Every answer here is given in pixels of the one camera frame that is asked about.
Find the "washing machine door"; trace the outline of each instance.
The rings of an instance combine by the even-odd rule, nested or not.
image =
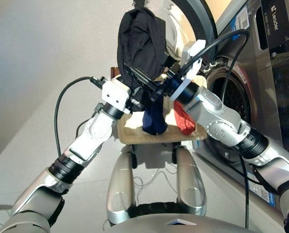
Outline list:
[[[150,9],[166,22],[167,52],[176,60],[181,60],[182,50],[189,41],[218,37],[216,24],[205,0],[135,0],[137,7]],[[203,62],[213,61],[217,48],[203,57]]]

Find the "brand logo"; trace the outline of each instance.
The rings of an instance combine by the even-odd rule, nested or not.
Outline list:
[[[273,12],[273,11],[276,11],[276,10],[277,10],[276,6],[275,6],[275,5],[272,6],[272,12]]]
[[[278,30],[278,22],[277,22],[277,16],[276,16],[276,13],[277,13],[276,6],[275,5],[272,6],[271,10],[272,10],[272,20],[273,20],[273,24],[274,24],[274,29],[275,29],[275,31],[277,31]]]

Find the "black cable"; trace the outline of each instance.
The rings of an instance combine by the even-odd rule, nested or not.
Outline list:
[[[56,108],[55,108],[55,115],[54,115],[54,122],[53,122],[53,126],[54,126],[54,131],[55,131],[55,139],[56,139],[56,145],[57,145],[57,152],[58,152],[58,157],[60,157],[61,155],[61,149],[60,149],[60,142],[59,142],[59,135],[58,135],[58,111],[59,111],[59,105],[61,102],[61,99],[64,95],[64,93],[69,89],[69,87],[71,87],[72,85],[80,82],[80,81],[84,81],[84,80],[90,80],[91,77],[82,77],[82,78],[78,78],[72,82],[70,82],[68,85],[66,85],[65,88],[63,88],[63,90],[61,91],[57,103],[56,103]]]
[[[242,42],[240,48],[238,49],[236,55],[234,56],[234,59],[230,65],[230,68],[227,72],[227,75],[226,75],[226,79],[224,81],[224,84],[223,84],[223,87],[222,87],[222,97],[221,97],[221,100],[222,100],[222,103],[224,102],[224,96],[225,96],[225,92],[226,92],[226,87],[227,87],[227,83],[228,83],[228,80],[231,76],[231,72],[233,70],[233,67],[235,65],[235,62],[236,60],[238,59],[241,51],[243,50],[243,48],[245,47],[245,45],[247,44],[247,41],[249,39],[249,36],[250,36],[250,33],[246,30],[241,30],[243,32],[246,32],[246,33],[241,33],[241,34],[244,34],[245,35],[245,38],[244,38],[244,41]],[[241,165],[242,165],[242,171],[243,173],[241,173],[240,171],[238,171],[237,169],[235,169],[234,167],[232,167],[231,165],[229,166],[231,169],[233,169],[235,172],[237,172],[238,174],[242,175],[244,177],[244,182],[245,182],[245,206],[246,206],[246,210],[245,210],[245,228],[249,228],[249,186],[248,186],[248,180],[250,180],[251,182],[253,183],[256,183],[255,181],[252,181],[250,178],[248,178],[247,176],[247,170],[246,170],[246,166],[245,166],[245,163],[243,161],[243,158],[242,156],[239,156],[240,157],[240,162],[241,162]]]
[[[237,170],[236,168],[234,168],[232,165],[228,164],[227,162],[225,162],[225,164],[227,164],[232,170],[234,170],[236,173],[238,173],[239,175],[241,175],[242,177],[244,177],[245,175],[243,173],[241,173],[239,170]],[[257,182],[257,181],[254,181],[252,179],[250,179],[249,177],[247,177],[247,179],[252,182],[252,183],[255,183],[255,184],[258,184],[258,185],[262,185],[260,182]]]
[[[188,69],[193,65],[194,62],[196,62],[198,59],[200,59],[208,50],[216,47],[219,43],[228,40],[229,38],[232,38],[236,35],[244,35],[246,37],[246,41],[248,40],[250,33],[247,30],[240,29],[233,32],[229,32],[224,34],[223,36],[219,37],[218,39],[215,39],[212,41],[208,46],[206,46],[203,50],[201,50],[199,53],[197,53],[194,57],[189,59],[181,68],[180,75],[184,76],[188,72]]]
[[[84,120],[77,128],[76,128],[76,134],[75,134],[75,138],[78,137],[78,134],[79,134],[79,131],[80,131],[80,128],[82,125],[84,125],[86,122],[88,122],[90,119],[92,119],[95,115],[96,115],[97,112],[94,112],[91,116],[91,118],[87,119],[87,120]]]
[[[248,186],[248,177],[247,177],[247,170],[245,163],[243,161],[242,156],[240,156],[240,161],[242,165],[242,170],[244,174],[244,179],[245,179],[245,193],[246,193],[246,213],[245,213],[245,228],[249,228],[249,186]]]
[[[233,70],[233,67],[235,65],[235,62],[236,60],[238,59],[241,51],[243,50],[243,48],[245,47],[245,45],[247,44],[248,42],[248,39],[249,39],[249,36],[246,36],[246,38],[244,39],[243,43],[241,44],[240,48],[238,49],[232,63],[231,63],[231,66],[227,72],[227,75],[226,75],[226,79],[224,81],[224,84],[223,84],[223,87],[222,87],[222,102],[224,102],[224,96],[225,96],[225,92],[226,92],[226,87],[227,87],[227,83],[228,83],[228,80],[230,79],[230,76],[231,76],[231,73],[232,73],[232,70]]]
[[[85,124],[87,121],[89,121],[89,120],[90,120],[90,119],[84,120],[84,121],[76,128],[75,138],[78,137],[80,127],[81,127],[82,125],[84,125],[84,124]]]

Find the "white robot part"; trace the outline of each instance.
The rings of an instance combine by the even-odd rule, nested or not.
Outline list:
[[[189,42],[182,51],[182,63],[185,63],[189,58],[195,56],[197,53],[199,53],[202,49],[204,49],[206,46],[205,40],[197,40],[196,42]],[[202,58],[198,59],[196,62],[194,62],[192,68],[187,72],[183,82],[178,87],[178,89],[173,93],[173,95],[170,97],[171,101],[175,101],[179,95],[183,92],[183,90],[190,84],[190,82],[196,78],[197,73],[202,67]]]
[[[129,114],[126,102],[129,99],[130,88],[117,79],[107,81],[102,86],[102,99],[120,111]]]

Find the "washing machine drum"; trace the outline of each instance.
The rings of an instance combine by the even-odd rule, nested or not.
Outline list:
[[[222,86],[227,76],[227,69],[220,68],[214,72],[208,82],[208,89],[215,93],[218,97],[222,98]],[[247,92],[240,81],[240,78],[235,73],[231,73],[230,79],[224,95],[224,104],[236,110],[241,119],[251,123],[251,108]],[[209,137],[205,141],[207,146],[213,150],[214,154],[220,159],[229,164],[236,164],[240,162],[239,155],[233,149],[226,147],[221,142]]]

